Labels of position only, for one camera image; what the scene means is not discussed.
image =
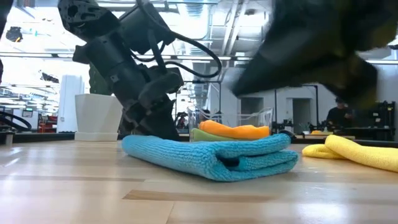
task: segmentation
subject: wooden table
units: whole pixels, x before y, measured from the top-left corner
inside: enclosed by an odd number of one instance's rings
[[[4,224],[398,220],[398,174],[347,161],[302,158],[287,174],[228,184],[128,157],[116,143],[63,141],[2,147],[0,165]]]

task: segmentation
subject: person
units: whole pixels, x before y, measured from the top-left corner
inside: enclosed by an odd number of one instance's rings
[[[351,110],[346,107],[341,98],[336,98],[337,106],[330,109],[328,117],[326,118],[328,124],[334,127],[349,128],[352,124],[353,114]]]

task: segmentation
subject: table surface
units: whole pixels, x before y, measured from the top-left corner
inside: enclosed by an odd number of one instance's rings
[[[128,157],[116,142],[63,141],[2,147],[0,164],[0,223],[398,219],[398,174],[348,161],[300,158],[286,174],[216,183]]]

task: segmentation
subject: ceiling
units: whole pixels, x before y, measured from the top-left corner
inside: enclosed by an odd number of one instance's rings
[[[67,32],[60,20],[57,9],[58,0],[35,0],[34,6],[17,4],[12,8],[6,30],[11,26],[22,28],[23,40],[11,42],[5,38],[5,32],[0,41],[0,55],[15,53],[15,56],[25,56],[29,53],[35,55],[45,54],[70,54],[76,45],[85,42]],[[113,11],[115,16],[121,16],[128,11],[134,1],[125,0],[97,0],[98,4]],[[168,26],[189,38],[208,46],[214,53],[222,55],[238,55],[250,57],[257,50],[264,38],[266,24],[271,13],[272,0],[169,0],[152,1],[160,11],[160,15]],[[364,58],[384,58],[390,55],[389,49],[379,49],[363,54]],[[197,48],[175,41],[166,46],[163,55],[195,55],[204,53]],[[62,79],[64,74],[83,75],[88,82],[88,66],[71,62],[70,58],[15,58],[2,57],[7,68],[4,72],[3,84],[35,84],[46,85],[47,81],[41,80],[42,72]],[[184,60],[184,64],[194,70],[209,71],[212,63],[209,60],[197,62]],[[185,80],[193,80],[192,74],[183,72]],[[192,101],[202,101],[206,93],[206,86],[195,87],[190,85],[190,93],[186,99],[193,97]]]

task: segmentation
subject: orange towel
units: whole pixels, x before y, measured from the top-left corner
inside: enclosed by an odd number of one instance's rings
[[[222,136],[234,139],[250,139],[250,140],[265,138],[269,136],[270,133],[268,126],[257,128],[254,127],[253,125],[244,125],[244,126],[231,128],[212,120],[201,122],[199,124],[199,129],[201,129],[206,133],[214,134],[216,136]]]

